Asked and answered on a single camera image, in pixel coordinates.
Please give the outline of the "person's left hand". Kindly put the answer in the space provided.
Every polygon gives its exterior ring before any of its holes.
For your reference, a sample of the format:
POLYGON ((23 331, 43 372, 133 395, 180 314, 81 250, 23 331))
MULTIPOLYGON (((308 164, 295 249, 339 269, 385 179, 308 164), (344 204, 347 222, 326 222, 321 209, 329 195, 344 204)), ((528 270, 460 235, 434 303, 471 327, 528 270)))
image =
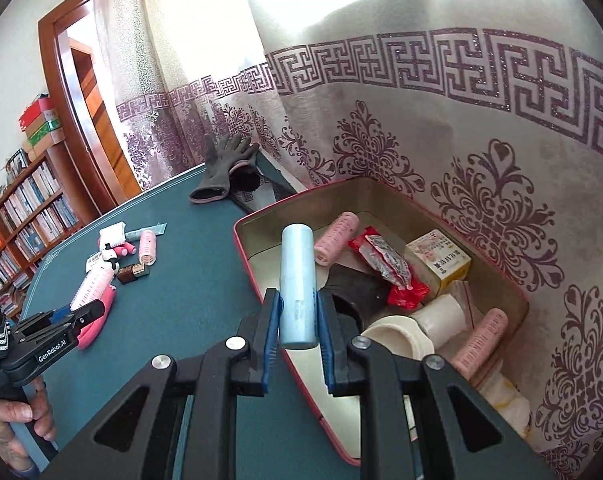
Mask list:
POLYGON ((0 399, 0 457, 18 479, 38 478, 39 468, 14 433, 12 424, 34 422, 36 434, 48 442, 53 442, 57 434, 43 377, 37 377, 31 385, 36 395, 26 403, 0 399))

